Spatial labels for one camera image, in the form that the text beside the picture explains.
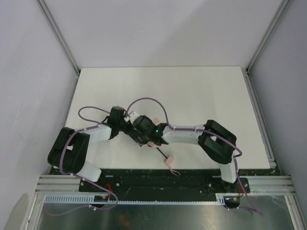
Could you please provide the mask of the pink folding umbrella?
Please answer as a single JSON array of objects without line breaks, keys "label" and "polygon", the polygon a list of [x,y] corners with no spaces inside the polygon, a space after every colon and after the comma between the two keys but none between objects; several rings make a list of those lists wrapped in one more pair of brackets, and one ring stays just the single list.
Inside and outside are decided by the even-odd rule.
[{"label": "pink folding umbrella", "polygon": [[176,171],[176,170],[173,170],[172,169],[172,163],[173,163],[173,161],[174,161],[174,158],[173,157],[171,157],[171,156],[166,156],[159,148],[158,148],[158,146],[157,145],[155,145],[153,142],[148,142],[147,143],[147,145],[149,146],[149,147],[151,147],[151,148],[155,148],[155,149],[157,149],[162,155],[163,155],[163,157],[165,158],[165,165],[169,168],[169,170],[170,170],[170,172],[173,174],[173,175],[175,175],[175,176],[177,176],[177,177],[179,177],[181,174],[180,174],[180,172],[178,172],[178,171]]}]

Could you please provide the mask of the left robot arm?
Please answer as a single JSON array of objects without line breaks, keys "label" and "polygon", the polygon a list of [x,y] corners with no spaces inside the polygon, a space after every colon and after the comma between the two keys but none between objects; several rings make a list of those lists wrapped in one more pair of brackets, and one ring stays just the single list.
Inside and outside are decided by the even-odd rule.
[{"label": "left robot arm", "polygon": [[95,126],[74,130],[64,127],[58,134],[47,161],[63,174],[75,174],[83,179],[97,182],[101,169],[86,160],[88,147],[100,141],[111,140],[119,132],[127,131],[126,110],[119,106],[111,108],[106,120]]}]

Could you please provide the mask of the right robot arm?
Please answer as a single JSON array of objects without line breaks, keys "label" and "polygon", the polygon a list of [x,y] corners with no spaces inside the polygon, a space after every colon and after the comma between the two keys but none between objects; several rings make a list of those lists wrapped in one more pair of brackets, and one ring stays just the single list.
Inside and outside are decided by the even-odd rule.
[{"label": "right robot arm", "polygon": [[127,123],[128,135],[140,146],[159,147],[173,143],[200,146],[211,160],[218,163],[221,179],[227,183],[236,182],[236,136],[216,121],[208,120],[200,126],[170,126],[135,112],[125,117],[124,121]]}]

